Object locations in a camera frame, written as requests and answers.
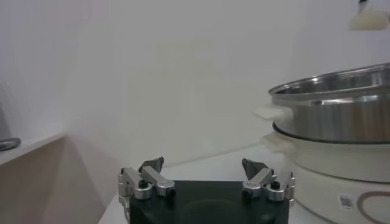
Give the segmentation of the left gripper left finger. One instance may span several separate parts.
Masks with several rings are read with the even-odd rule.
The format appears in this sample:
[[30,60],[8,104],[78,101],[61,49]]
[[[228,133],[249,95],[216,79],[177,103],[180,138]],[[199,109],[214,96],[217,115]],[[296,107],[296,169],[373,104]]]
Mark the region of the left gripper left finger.
[[122,168],[118,174],[118,200],[124,209],[124,217],[130,222],[131,199],[146,201],[152,198],[155,190],[158,196],[172,198],[176,195],[176,184],[173,180],[161,175],[164,157],[147,160],[135,170],[132,167]]

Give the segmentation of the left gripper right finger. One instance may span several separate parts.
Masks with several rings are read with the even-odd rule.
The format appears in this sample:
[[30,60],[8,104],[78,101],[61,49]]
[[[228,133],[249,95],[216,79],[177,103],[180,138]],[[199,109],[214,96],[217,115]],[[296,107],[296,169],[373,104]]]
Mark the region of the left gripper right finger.
[[247,180],[242,183],[242,196],[245,201],[266,197],[269,201],[294,202],[296,178],[292,172],[276,174],[265,163],[246,158],[241,160]]

